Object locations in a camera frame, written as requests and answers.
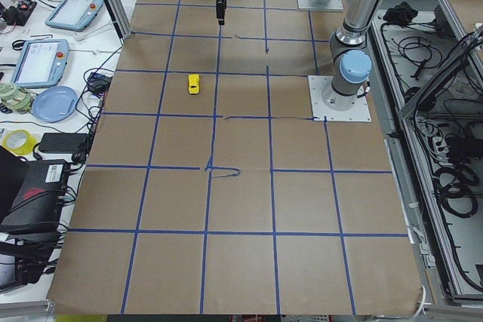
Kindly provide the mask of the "yellow toy beetle car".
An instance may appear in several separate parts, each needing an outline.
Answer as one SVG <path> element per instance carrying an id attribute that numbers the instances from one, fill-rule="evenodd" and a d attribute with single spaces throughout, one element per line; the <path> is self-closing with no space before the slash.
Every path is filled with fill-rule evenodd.
<path id="1" fill-rule="evenodd" d="M 197 95 L 200 93 L 200 76 L 199 74 L 188 75 L 188 91 L 190 95 Z"/>

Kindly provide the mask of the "teach pendant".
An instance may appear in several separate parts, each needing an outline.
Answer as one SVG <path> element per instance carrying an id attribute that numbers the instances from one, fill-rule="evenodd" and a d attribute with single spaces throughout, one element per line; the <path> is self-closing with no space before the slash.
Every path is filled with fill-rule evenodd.
<path id="1" fill-rule="evenodd" d="M 69 56 L 66 39 L 26 41 L 11 83 L 24 88 L 53 87 L 60 82 Z"/>
<path id="2" fill-rule="evenodd" d="M 45 25 L 82 32 L 91 24 L 103 5 L 103 0 L 62 0 L 46 19 Z"/>

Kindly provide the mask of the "lower teach pendant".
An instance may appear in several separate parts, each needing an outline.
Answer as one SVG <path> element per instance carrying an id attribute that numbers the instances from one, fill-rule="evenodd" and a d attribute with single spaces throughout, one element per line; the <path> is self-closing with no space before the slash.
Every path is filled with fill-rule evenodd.
<path id="1" fill-rule="evenodd" d="M 53 87 L 60 82 L 69 56 L 66 39 L 26 41 L 11 83 L 24 88 Z"/>

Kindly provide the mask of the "yellow tape roll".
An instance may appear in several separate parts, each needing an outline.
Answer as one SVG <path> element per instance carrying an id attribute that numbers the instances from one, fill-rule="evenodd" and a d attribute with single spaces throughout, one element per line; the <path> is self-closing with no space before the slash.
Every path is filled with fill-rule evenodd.
<path id="1" fill-rule="evenodd" d="M 37 139 L 27 130 L 13 130 L 9 132 L 2 146 L 15 155 L 28 155 L 37 143 Z"/>

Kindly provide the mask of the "light blue plate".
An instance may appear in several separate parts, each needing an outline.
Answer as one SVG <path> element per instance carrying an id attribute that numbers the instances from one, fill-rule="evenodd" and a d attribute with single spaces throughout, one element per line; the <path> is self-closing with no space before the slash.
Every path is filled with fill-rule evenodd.
<path id="1" fill-rule="evenodd" d="M 50 87 L 33 101 L 31 113 L 40 121 L 55 123 L 68 118 L 74 111 L 78 95 L 70 87 Z"/>

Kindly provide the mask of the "upper teach pendant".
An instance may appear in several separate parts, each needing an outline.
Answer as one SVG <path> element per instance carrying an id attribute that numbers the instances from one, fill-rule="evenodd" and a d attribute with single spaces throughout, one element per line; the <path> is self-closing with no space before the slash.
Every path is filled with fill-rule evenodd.
<path id="1" fill-rule="evenodd" d="M 62 0 L 46 19 L 45 25 L 82 32 L 91 24 L 103 5 L 103 0 Z"/>

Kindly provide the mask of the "black power adapter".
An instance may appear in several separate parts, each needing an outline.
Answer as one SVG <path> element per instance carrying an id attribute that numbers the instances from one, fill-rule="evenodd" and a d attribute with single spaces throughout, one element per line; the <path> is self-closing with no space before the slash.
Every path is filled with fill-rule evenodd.
<path id="1" fill-rule="evenodd" d="M 86 133 L 45 133 L 38 150 L 44 153 L 73 153 L 85 143 L 87 138 Z"/>

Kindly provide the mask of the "green tape roll stack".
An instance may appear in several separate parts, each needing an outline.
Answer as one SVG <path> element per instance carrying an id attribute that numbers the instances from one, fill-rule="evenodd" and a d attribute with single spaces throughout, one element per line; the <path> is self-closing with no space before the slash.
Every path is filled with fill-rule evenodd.
<path id="1" fill-rule="evenodd" d="M 20 114 L 31 110 L 34 93 L 26 88 L 18 87 L 15 84 L 1 83 L 1 108 L 9 109 Z"/>

